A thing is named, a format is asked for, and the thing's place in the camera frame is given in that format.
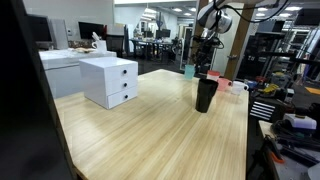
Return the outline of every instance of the white cabinet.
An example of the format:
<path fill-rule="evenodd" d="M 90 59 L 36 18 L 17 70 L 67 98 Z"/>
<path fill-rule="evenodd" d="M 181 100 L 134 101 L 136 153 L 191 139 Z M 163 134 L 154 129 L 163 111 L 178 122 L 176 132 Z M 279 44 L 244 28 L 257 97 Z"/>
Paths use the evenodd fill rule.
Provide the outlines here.
<path fill-rule="evenodd" d="M 137 96 L 138 63 L 117 57 L 80 60 L 84 95 L 111 109 Z"/>
<path fill-rule="evenodd" d="M 94 57 L 116 57 L 115 52 L 81 53 L 73 49 L 39 52 L 53 98 L 82 91 L 79 60 Z"/>

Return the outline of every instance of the teal cup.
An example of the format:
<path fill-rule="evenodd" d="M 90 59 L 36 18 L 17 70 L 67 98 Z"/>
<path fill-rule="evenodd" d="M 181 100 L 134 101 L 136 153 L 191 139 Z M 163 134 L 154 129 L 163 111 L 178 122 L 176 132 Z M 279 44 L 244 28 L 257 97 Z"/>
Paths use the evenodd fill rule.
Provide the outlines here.
<path fill-rule="evenodd" d="M 193 65 L 185 65 L 184 68 L 184 78 L 186 79 L 192 79 L 194 76 L 194 66 Z"/>

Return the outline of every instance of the wooden table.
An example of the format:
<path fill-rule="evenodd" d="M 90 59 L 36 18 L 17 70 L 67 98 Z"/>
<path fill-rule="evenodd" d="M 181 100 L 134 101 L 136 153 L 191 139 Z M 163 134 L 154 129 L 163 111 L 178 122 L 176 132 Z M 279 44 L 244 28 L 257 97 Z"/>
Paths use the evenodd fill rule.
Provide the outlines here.
<path fill-rule="evenodd" d="M 73 163 L 88 179 L 245 179 L 248 92 L 195 110 L 198 79 L 158 70 L 106 110 L 77 93 L 55 101 Z"/>

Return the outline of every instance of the white box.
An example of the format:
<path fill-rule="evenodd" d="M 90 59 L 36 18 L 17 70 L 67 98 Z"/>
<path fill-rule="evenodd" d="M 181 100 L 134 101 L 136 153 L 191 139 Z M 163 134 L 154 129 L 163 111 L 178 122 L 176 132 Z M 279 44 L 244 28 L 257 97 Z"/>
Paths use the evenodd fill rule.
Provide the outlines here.
<path fill-rule="evenodd" d="M 137 96 L 138 63 L 117 57 L 80 60 L 85 97 L 111 109 Z"/>

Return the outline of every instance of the office chair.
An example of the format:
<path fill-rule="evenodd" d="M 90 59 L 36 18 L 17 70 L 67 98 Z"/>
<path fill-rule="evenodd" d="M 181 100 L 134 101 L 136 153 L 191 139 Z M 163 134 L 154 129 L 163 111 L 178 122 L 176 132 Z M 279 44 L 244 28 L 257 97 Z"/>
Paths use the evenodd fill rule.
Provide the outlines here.
<path fill-rule="evenodd" d="M 117 57 L 122 58 L 124 36 L 107 35 L 107 50 L 117 53 Z"/>

